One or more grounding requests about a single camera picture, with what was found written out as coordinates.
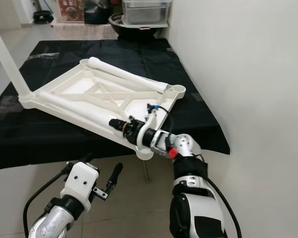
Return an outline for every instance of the black cloth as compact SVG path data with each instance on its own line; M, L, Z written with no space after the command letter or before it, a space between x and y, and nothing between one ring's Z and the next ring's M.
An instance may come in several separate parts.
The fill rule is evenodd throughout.
M126 40L41 41L20 72L29 88L36 90L92 56L143 77L184 85L185 96L171 111L173 133L190 134L203 149L230 153L220 125L165 39L148 44ZM167 119L162 129L168 128ZM50 114L23 109L14 87L8 85L0 96L0 169L76 160L88 152L93 152L94 158L134 154Z

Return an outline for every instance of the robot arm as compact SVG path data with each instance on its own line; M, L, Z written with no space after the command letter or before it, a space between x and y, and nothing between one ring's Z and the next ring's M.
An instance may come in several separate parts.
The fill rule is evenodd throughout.
M26 221L23 221L25 237L29 238L65 238L67 231L81 214L87 213L95 197L106 200L117 184L118 175L123 165L117 164L107 182L106 189L96 187L100 171L90 163L68 163L70 173L66 178L61 198L53 198L44 209L46 215L39 218L30 231L27 231Z
M154 110L149 114L155 117ZM164 130L154 130L146 123L131 118L130 122L112 119L109 123L137 146L141 141L156 154L174 160L174 198L170 206L170 232L175 238L224 238L224 216L213 190L204 179L208 165L199 159L199 144L188 134L169 135Z
M121 131L123 136L139 149L171 158L174 170L173 195L170 206L170 231L175 238L226 238L224 217L216 195L219 194L228 208L236 226L238 238L241 232L237 219L225 197L208 178L208 164L199 158L201 148L188 134L174 135L164 130L154 130L157 106L148 105L148 120L142 122L130 117L130 122L112 119L109 125ZM90 210L94 197L106 200L117 183L122 170L118 164L106 189L97 188L98 168L89 163L71 165L61 198L53 198L46 207L47 215L38 219L30 230L31 238L65 238L80 214Z

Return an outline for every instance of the white wall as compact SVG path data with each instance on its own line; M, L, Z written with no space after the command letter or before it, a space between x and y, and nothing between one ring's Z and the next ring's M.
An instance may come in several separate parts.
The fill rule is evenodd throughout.
M174 0L169 24L230 144L205 156L243 237L298 238L298 0Z
M49 7L52 9L52 4L54 4L55 0L45 0L45 2L49 5L47 6L43 0L39 0L42 10L49 11Z
M37 11L34 0L12 0L21 24L33 22L33 13Z
M21 28L12 0L0 0L0 30Z

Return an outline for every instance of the black bowl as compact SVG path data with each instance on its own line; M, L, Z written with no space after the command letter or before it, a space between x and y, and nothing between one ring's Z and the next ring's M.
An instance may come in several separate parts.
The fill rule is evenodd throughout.
M124 39L130 40L149 40L154 39L154 34L159 28L127 28L123 25L121 17L123 16L122 12L115 13L112 15L108 21L116 33Z

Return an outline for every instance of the white tube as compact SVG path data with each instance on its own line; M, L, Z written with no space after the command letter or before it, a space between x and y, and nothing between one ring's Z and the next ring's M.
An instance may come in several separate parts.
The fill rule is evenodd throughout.
M101 113L99 111L90 111L84 107L77 106L66 99L57 97L47 92L39 92L38 96L45 99L48 103L64 108L105 128L109 127L109 121L112 119L107 114Z
M129 81L132 81L132 82L135 82L135 83L138 83L138 84L140 84L144 87L150 88L150 89L152 89L154 91L157 91L159 93L163 93L166 90L166 85L167 84L161 85L158 82L153 82L153 81L150 81L150 80L146 80L146 79L144 79L144 78L142 78L138 75L129 73L129 72L124 71L120 68L117 68L113 65L105 63L105 62L103 62L100 59L95 58L95 57L89 58L88 65L92 68L100 69L102 71L108 72L108 73L113 74L115 76L124 78L126 80L129 80Z
M35 94L31 92L28 85L24 81L19 69L15 65L8 49L6 48L1 36L0 36L0 62L5 69L8 77L14 85L16 91L19 94L19 100L26 102L35 97Z

